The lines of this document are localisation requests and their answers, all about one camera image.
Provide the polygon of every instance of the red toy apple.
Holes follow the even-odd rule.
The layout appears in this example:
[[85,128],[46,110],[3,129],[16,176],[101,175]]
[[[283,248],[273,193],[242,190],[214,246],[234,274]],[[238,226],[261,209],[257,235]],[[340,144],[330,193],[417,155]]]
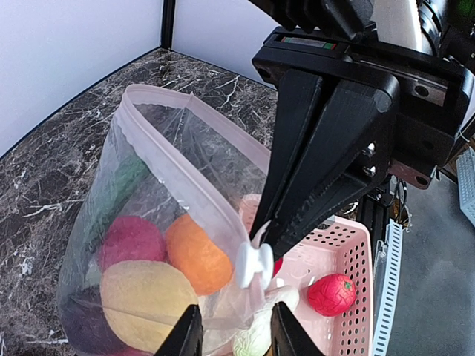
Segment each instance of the red toy apple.
[[344,274],[331,274],[310,286],[307,296],[316,312],[335,317],[350,309],[356,300],[356,288]]
[[272,278],[274,278],[275,275],[276,275],[277,273],[279,273],[279,271],[281,270],[281,268],[282,268],[282,262],[283,262],[283,261],[284,261],[283,258],[281,258],[281,259],[275,261],[275,263],[274,263],[274,274],[272,275]]
[[129,260],[164,261],[166,242],[158,227],[141,217],[117,217],[99,251],[99,267]]

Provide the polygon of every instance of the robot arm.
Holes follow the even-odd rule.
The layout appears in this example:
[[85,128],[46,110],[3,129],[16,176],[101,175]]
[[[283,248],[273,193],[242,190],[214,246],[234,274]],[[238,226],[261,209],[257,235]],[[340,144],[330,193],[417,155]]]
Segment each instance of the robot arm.
[[371,1],[253,2],[286,27],[253,59],[279,96],[252,235],[270,220],[278,259],[388,175],[426,189],[474,133],[474,76],[448,52],[452,1],[420,4],[426,53],[379,41]]

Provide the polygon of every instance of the white backdrop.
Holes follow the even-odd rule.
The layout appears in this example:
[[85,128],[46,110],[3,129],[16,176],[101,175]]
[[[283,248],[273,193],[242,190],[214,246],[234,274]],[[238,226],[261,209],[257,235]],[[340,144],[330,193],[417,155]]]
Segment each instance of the white backdrop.
[[0,0],[0,157],[75,95],[158,47],[162,8],[162,0]]
[[276,26],[248,0],[177,0],[172,49],[260,81],[251,59]]

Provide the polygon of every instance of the pink basket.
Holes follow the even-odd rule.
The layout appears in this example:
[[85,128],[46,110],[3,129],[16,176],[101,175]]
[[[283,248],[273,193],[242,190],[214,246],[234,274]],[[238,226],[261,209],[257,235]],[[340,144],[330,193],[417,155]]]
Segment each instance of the pink basket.
[[[240,215],[250,230],[260,196],[249,195]],[[325,230],[315,229],[284,256],[270,288],[294,286],[301,293],[295,316],[327,356],[371,355],[373,343],[373,268],[370,234],[358,222],[335,218]],[[357,299],[337,317],[323,317],[307,302],[307,289],[320,278],[346,274],[355,283]]]

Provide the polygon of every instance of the white plastic clip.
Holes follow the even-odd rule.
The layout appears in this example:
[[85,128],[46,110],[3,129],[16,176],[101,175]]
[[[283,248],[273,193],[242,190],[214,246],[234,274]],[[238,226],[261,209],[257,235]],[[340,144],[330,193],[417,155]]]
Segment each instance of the white plastic clip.
[[[264,224],[254,240],[261,240],[270,222]],[[252,279],[258,273],[261,274],[261,287],[266,290],[269,287],[274,272],[274,254],[269,244],[263,243],[259,248],[254,248],[250,242],[244,242],[237,251],[235,266],[235,281],[242,288],[248,288]]]

